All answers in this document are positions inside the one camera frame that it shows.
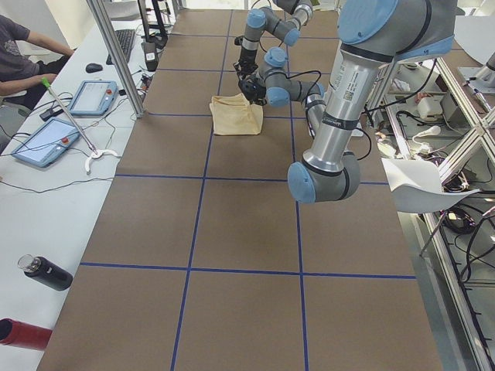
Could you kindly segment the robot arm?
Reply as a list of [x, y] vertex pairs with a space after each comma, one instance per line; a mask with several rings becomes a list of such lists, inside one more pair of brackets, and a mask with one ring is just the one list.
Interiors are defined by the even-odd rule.
[[348, 1], [337, 22], [342, 56], [331, 87], [289, 78], [284, 47], [270, 48], [262, 64], [256, 56], [265, 33], [283, 46], [294, 45], [313, 15], [309, 1], [280, 1], [280, 19], [269, 7], [247, 14], [235, 64], [239, 87], [252, 103], [283, 107], [301, 102], [315, 133], [310, 149], [288, 169], [288, 187], [301, 203], [346, 199], [360, 184], [357, 158], [347, 145], [357, 127], [379, 69], [393, 61], [422, 61], [452, 48], [454, 1]]
[[265, 32], [270, 33], [287, 46], [294, 46], [300, 37], [300, 30], [313, 17], [313, 6], [307, 0], [274, 1], [287, 12], [287, 21], [279, 18], [270, 6], [251, 9], [247, 14], [244, 34], [234, 40], [241, 47], [239, 60], [234, 64], [237, 77], [244, 80], [253, 74], [258, 65], [256, 56], [261, 37]]

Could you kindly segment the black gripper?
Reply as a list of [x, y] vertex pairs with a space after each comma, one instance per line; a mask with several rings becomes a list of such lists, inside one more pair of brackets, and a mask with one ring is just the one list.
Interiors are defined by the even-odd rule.
[[250, 104], [259, 106], [265, 106], [267, 104], [266, 87], [260, 78], [246, 76], [244, 79], [238, 81], [238, 87]]
[[258, 68], [256, 56], [257, 50], [241, 49], [239, 59], [234, 63], [234, 69], [240, 80], [244, 80]]

